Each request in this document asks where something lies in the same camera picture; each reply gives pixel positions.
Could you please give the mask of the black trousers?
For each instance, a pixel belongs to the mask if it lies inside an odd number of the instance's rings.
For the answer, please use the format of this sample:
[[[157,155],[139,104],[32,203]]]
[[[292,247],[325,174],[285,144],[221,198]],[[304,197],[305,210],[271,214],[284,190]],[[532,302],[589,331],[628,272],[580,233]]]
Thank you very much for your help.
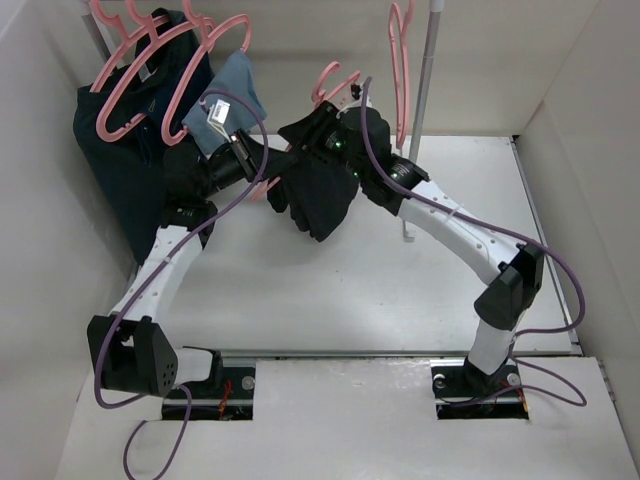
[[[269,151],[264,179],[272,209],[288,212],[296,227],[318,242],[343,222],[359,188],[346,165],[299,162],[290,146]]]

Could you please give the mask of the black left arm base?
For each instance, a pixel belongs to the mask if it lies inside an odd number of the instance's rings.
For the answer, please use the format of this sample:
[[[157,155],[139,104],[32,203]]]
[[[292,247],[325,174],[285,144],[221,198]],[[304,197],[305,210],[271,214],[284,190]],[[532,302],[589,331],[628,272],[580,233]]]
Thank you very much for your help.
[[[220,351],[183,347],[176,351],[177,385],[191,392],[190,420],[248,421],[253,418],[256,361],[225,358]]]

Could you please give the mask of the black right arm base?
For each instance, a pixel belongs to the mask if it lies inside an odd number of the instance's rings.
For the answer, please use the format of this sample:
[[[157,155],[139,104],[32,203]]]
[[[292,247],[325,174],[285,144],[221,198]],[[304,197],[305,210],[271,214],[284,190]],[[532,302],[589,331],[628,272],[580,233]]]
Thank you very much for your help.
[[[529,413],[516,363],[506,360],[492,375],[466,358],[430,362],[438,420],[528,420]]]

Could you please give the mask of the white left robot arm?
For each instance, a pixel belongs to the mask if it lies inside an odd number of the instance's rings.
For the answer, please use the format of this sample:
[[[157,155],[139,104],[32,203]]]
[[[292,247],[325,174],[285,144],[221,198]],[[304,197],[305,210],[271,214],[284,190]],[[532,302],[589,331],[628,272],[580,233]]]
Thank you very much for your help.
[[[171,303],[194,260],[203,252],[214,225],[229,214],[266,175],[266,133],[255,140],[243,130],[226,144],[225,155],[237,161],[250,183],[222,209],[206,201],[169,210],[151,251],[122,299],[107,316],[93,317],[87,328],[94,370],[94,396],[105,409],[122,408],[146,396],[166,397],[191,385],[204,397],[223,387],[219,353],[176,348],[162,330]]]

